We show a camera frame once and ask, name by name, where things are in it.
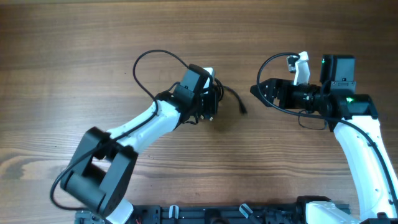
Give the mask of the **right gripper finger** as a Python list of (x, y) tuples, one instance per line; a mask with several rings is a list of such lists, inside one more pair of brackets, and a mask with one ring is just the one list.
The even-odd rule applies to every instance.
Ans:
[(280, 80), (277, 78), (270, 78), (258, 84), (260, 92), (273, 92), (279, 88)]
[(253, 85), (250, 87), (250, 92), (261, 101), (266, 107), (272, 107), (274, 99), (277, 97), (278, 88), (271, 85)]

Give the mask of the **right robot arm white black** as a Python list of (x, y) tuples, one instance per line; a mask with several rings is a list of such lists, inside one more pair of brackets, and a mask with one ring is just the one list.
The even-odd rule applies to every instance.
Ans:
[(397, 223), (397, 176), (386, 152), (372, 98), (355, 92), (355, 58), (324, 55), (320, 85), (309, 84), (308, 54), (284, 52), (260, 67), (250, 92), (266, 107), (322, 119), (339, 142), (356, 187), (360, 218), (327, 197), (297, 199), (295, 223)]

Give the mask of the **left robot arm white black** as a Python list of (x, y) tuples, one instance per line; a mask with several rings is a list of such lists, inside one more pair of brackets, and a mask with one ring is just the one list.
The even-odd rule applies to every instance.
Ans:
[(217, 112), (218, 92), (211, 67), (188, 66), (173, 91), (154, 97), (143, 113), (108, 131), (96, 127), (82, 137), (61, 175), (62, 190), (105, 223), (127, 223), (132, 203), (124, 198), (138, 155), (161, 136)]

